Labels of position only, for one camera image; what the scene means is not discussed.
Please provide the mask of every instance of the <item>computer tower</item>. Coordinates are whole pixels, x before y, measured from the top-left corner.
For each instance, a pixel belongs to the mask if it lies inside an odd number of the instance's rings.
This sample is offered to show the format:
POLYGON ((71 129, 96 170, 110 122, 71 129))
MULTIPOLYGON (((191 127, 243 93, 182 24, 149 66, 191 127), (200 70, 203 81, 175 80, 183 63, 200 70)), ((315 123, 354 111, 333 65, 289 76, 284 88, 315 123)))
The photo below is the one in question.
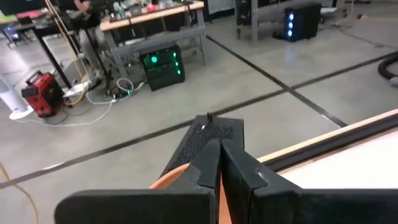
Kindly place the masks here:
POLYGON ((140 52, 152 91, 185 81, 181 50, 177 44, 162 44, 140 52))
POLYGON ((284 38, 289 42, 315 37, 318 32, 321 4, 306 2, 285 9, 284 38))

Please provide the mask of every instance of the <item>concrete floor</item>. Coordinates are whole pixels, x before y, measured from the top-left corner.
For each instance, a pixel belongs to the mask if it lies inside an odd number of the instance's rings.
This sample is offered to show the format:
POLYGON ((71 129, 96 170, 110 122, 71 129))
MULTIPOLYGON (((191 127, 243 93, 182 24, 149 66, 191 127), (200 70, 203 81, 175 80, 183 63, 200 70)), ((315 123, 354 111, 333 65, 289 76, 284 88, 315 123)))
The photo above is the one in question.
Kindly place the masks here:
MULTIPOLYGON (((395 5, 376 4, 358 7, 356 13, 393 16, 397 9, 395 5)), ((242 40, 234 38, 232 17, 209 24, 207 31, 217 42, 288 86, 395 51, 348 37, 336 29, 322 30, 310 41, 290 44, 264 37, 253 45, 247 36, 242 40)), ((398 47, 398 30, 393 22, 355 22, 347 32, 398 47)), ((72 57, 61 40, 49 40, 49 44, 57 59, 72 57)), ((40 65, 42 70, 51 70, 51 66, 43 65, 48 62, 37 44, 13 50, 5 43, 0 47, 0 68, 14 85, 21 83, 32 67, 40 65)), ((76 191, 148 187, 159 177, 187 130, 182 123, 196 114, 227 108, 221 116, 244 119, 246 150, 254 157, 339 128, 290 93, 278 92, 267 98, 282 88, 220 46, 208 41, 207 47, 211 50, 208 66, 203 66, 200 55, 185 58, 185 83, 155 92, 145 86, 136 96, 113 105, 103 119, 91 125, 50 127, 16 123, 8 120, 8 109, 0 105, 0 161, 12 178, 27 179, 21 185, 36 201, 40 223, 53 223, 56 204, 76 191), (254 100, 256 103, 236 110, 229 108, 254 98, 265 100, 254 100), (171 131, 151 137, 151 133, 162 129, 171 131), (138 139, 139 143, 94 156, 104 148, 131 139, 138 139), (76 161, 75 158, 80 162, 72 162, 72 166, 45 175, 38 172, 65 161, 76 161)), ((377 65, 371 63, 303 86, 297 92, 346 124, 355 123, 397 107, 398 89, 390 87, 377 74, 377 65)), ((70 113, 78 114, 88 106, 82 103, 70 113)), ((90 122, 107 109, 107 105, 92 106, 87 114, 69 116, 64 124, 90 122)), ((62 114, 51 122, 61 118, 62 114)), ((17 190, 1 189, 0 201, 7 205, 0 210, 0 223, 33 222, 32 209, 17 190)))

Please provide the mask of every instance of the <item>red generator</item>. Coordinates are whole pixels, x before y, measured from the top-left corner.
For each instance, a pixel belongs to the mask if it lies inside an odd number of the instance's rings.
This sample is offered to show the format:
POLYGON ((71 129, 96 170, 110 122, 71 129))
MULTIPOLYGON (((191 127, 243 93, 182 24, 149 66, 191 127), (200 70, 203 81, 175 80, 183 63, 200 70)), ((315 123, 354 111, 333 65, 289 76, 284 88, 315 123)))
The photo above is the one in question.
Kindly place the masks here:
POLYGON ((26 81, 27 87, 21 90, 22 97, 30 104, 40 118, 48 118, 58 113, 63 105, 63 91, 50 73, 37 71, 26 81))

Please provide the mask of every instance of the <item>black hose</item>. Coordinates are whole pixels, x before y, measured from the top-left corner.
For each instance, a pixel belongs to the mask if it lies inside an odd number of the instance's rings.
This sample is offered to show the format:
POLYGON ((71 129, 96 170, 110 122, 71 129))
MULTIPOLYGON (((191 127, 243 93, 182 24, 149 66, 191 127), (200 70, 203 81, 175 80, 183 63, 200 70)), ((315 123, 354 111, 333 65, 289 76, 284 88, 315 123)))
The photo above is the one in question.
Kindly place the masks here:
POLYGON ((391 80, 394 77, 398 77, 398 75, 390 72, 389 70, 387 70, 387 67, 390 66, 391 64, 398 62, 398 54, 393 55, 390 58, 385 59, 384 61, 382 61, 379 64, 379 67, 377 68, 377 71, 379 72, 379 74, 388 79, 391 80))

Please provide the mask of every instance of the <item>black floor line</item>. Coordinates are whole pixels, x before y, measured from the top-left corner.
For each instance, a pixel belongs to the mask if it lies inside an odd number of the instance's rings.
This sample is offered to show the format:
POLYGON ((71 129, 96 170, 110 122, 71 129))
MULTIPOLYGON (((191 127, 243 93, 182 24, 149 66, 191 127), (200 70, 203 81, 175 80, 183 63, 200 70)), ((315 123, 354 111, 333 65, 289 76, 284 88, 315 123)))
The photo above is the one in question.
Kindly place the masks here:
POLYGON ((245 64, 247 64, 250 67, 252 67, 253 69, 255 69, 257 72, 261 73, 262 75, 264 75, 265 77, 267 77, 268 79, 273 81, 276 85, 279 85, 283 90, 287 91, 292 96, 296 97, 296 99, 300 100, 302 103, 305 103, 307 106, 309 106, 310 108, 312 108, 313 110, 318 112, 320 115, 322 115, 324 118, 326 118, 329 121, 335 123, 337 126, 339 126, 341 128, 347 126, 347 124, 344 121, 340 120, 336 116, 333 116, 332 114, 327 112, 325 109, 321 108, 316 103, 312 102, 311 100, 309 100, 305 96, 303 96, 300 93, 296 92, 295 90, 291 89, 291 87, 289 87, 288 85, 286 85, 285 83, 283 83, 282 81, 277 79, 276 77, 272 76, 270 73, 267 73, 263 69, 259 68, 257 65, 251 63, 250 61, 248 61, 244 57, 238 55, 236 52, 233 52, 231 49, 225 47, 223 44, 219 43, 217 40, 215 40, 215 39, 213 39, 213 38, 211 38, 209 36, 207 36, 207 38, 209 40, 211 40, 213 43, 215 43, 216 45, 220 46, 222 49, 224 49, 227 52, 229 52, 230 54, 234 55, 236 58, 240 59, 245 64))
MULTIPOLYGON (((335 77, 335 76, 337 76, 337 75, 340 75, 340 74, 349 72, 349 71, 351 71, 351 70, 355 70, 355 69, 357 69, 357 68, 360 68, 360 67, 369 65, 369 64, 371 64, 371 63, 377 62, 377 61, 379 61, 379 60, 388 58, 388 57, 390 57, 392 54, 396 54, 396 53, 398 53, 398 52, 394 52, 394 53, 387 54, 387 55, 384 55, 384 56, 381 56, 381 57, 378 57, 378 58, 374 58, 374 59, 368 60, 368 61, 366 61, 366 62, 362 62, 362 63, 359 63, 359 64, 357 64, 357 65, 353 65, 353 66, 351 66, 351 67, 338 70, 337 72, 333 72, 333 73, 330 73, 330 74, 327 74, 327 75, 323 75, 323 76, 318 77, 318 78, 314 78, 314 79, 309 80, 309 81, 305 81, 304 83, 300 83, 300 84, 294 85, 294 86, 292 86, 292 87, 290 87, 290 88, 296 90, 296 89, 298 89, 298 88, 301 88, 301 87, 304 87, 304 86, 308 86, 308 85, 314 84, 314 83, 316 83, 316 82, 320 82, 320 81, 326 80, 326 79, 328 79, 328 78, 335 77)), ((270 76, 269 78, 270 78, 272 81, 275 81, 275 82, 276 82, 276 84, 277 84, 277 83, 280 83, 280 84, 286 86, 285 84, 283 84, 283 83, 282 83, 281 81, 279 81, 278 79, 272 77, 270 74, 268 74, 268 75, 270 76)), ((245 101, 245 102, 242 102, 242 103, 238 103, 238 104, 236 104, 236 105, 229 106, 229 107, 227 107, 227 108, 225 108, 225 109, 222 109, 222 110, 219 110, 219 111, 215 111, 213 114, 214 114, 214 115, 217 115, 217 116, 218 116, 218 115, 221 115, 221 114, 225 114, 225 113, 228 113, 228 112, 231 112, 231 111, 234 111, 234 110, 238 110, 238 109, 240 109, 240 108, 244 108, 245 106, 249 106, 249 105, 252 105, 252 104, 254 104, 254 103, 258 103, 258 102, 260 102, 260 101, 263 101, 263 100, 266 100, 266 99, 269 99, 269 98, 272 98, 272 97, 274 97, 274 96, 278 96, 278 95, 281 95, 281 94, 287 93, 287 92, 288 92, 288 91, 287 91, 286 89, 279 90, 279 91, 275 91, 275 92, 270 93, 270 94, 262 95, 262 96, 259 96, 259 97, 257 97, 257 98, 254 98, 254 99, 247 100, 247 101, 245 101)), ((84 156, 77 157, 77 158, 75 158, 75 159, 71 159, 71 160, 69 160, 69 161, 66 161, 66 162, 64 162, 64 163, 62 163, 62 164, 60 164, 60 165, 58 165, 58 166, 51 167, 51 168, 49 168, 49 169, 38 170, 38 171, 32 172, 32 173, 30 173, 30 174, 23 175, 23 176, 21 176, 21 177, 17 177, 17 178, 15 178, 15 179, 12 179, 11 181, 12 181, 13 183, 18 184, 18 183, 21 183, 21 182, 24 182, 24 181, 27 181, 27 180, 30 180, 30 179, 34 179, 34 178, 36 178, 36 177, 40 177, 40 176, 42 176, 42 175, 49 174, 49 173, 51 173, 51 172, 55 172, 55 171, 60 170, 60 169, 63 169, 63 168, 66 168, 66 167, 70 167, 70 166, 72 166, 72 165, 75 165, 75 164, 78 164, 78 163, 81 163, 81 162, 85 162, 85 161, 88 161, 88 160, 90 160, 90 159, 94 159, 94 158, 99 157, 99 156, 103 156, 103 155, 108 154, 108 153, 110 153, 110 152, 115 152, 115 151, 118 151, 118 150, 123 149, 123 148, 125 148, 125 147, 132 146, 132 145, 134 145, 134 144, 137 144, 137 143, 140 143, 140 142, 149 140, 149 139, 156 138, 156 137, 161 136, 161 135, 163 135, 163 134, 171 133, 172 131, 176 131, 176 130, 178 130, 178 129, 180 129, 180 128, 184 128, 184 127, 189 126, 189 125, 191 124, 191 122, 192 122, 192 120, 186 121, 186 122, 182 122, 182 123, 176 124, 176 125, 174 125, 174 126, 171 126, 171 127, 165 128, 165 129, 161 129, 160 131, 156 131, 156 132, 154 132, 154 133, 146 134, 145 136, 141 136, 141 137, 138 137, 138 138, 135 138, 135 139, 132 139, 132 140, 123 142, 123 143, 121 143, 121 144, 117 144, 117 145, 108 147, 108 148, 106 148, 106 149, 102 149, 102 150, 99 150, 99 151, 96 151, 96 152, 92 152, 92 153, 86 154, 86 155, 84 155, 84 156)), ((6 187, 8 187, 8 186, 10 186, 8 183, 5 183, 5 182, 0 183, 0 189, 6 188, 6 187)))

